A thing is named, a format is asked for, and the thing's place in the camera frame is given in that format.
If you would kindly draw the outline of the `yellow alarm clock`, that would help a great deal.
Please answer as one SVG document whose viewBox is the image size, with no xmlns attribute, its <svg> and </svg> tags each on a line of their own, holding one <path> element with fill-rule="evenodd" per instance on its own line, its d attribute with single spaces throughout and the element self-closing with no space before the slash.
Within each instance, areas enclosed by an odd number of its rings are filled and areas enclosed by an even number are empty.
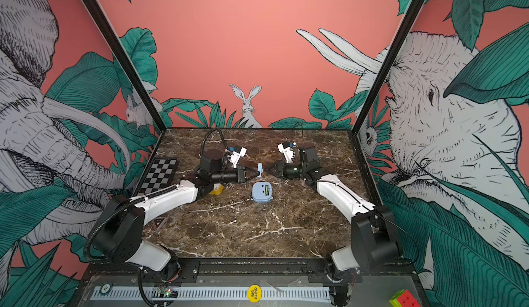
<svg viewBox="0 0 529 307">
<path fill-rule="evenodd" d="M 216 183 L 213 186 L 213 190 L 209 193 L 209 195 L 220 195 L 225 189 L 225 186 L 221 183 Z"/>
</svg>

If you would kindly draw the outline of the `blue alarm clock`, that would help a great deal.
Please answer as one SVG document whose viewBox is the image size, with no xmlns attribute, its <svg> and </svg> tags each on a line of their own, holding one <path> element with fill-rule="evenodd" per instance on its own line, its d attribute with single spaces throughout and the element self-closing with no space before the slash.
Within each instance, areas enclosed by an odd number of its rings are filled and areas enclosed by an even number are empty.
<svg viewBox="0 0 529 307">
<path fill-rule="evenodd" d="M 269 186 L 270 195 L 265 195 L 265 186 Z M 272 185 L 270 182 L 256 182 L 252 187 L 252 199 L 257 203 L 268 203 L 273 200 Z"/>
</svg>

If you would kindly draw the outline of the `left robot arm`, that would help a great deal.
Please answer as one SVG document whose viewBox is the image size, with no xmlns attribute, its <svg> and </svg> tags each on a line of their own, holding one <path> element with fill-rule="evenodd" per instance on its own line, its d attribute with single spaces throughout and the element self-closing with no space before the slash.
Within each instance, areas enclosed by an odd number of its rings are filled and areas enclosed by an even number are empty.
<svg viewBox="0 0 529 307">
<path fill-rule="evenodd" d="M 181 265 L 176 254 L 145 241 L 143 228 L 154 218 L 205 197 L 215 184 L 245 183 L 259 175 L 259 170 L 243 165 L 217 173 L 197 169 L 179 183 L 153 193 L 130 199 L 118 195 L 110 200 L 90 231 L 83 256 L 89 262 L 128 263 L 161 273 L 167 279 L 177 278 Z"/>
</svg>

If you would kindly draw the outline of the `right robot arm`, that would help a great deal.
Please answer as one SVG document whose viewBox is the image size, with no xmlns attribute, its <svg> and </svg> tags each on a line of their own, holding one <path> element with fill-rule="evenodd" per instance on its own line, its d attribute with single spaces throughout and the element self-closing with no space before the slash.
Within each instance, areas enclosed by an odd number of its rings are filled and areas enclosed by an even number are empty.
<svg viewBox="0 0 529 307">
<path fill-rule="evenodd" d="M 306 169 L 283 160 L 266 168 L 274 177 L 300 179 L 326 198 L 351 224 L 351 244 L 331 254 L 337 271 L 353 268 L 370 271 L 401 256 L 393 213 L 348 188 L 337 175 L 323 168 Z"/>
</svg>

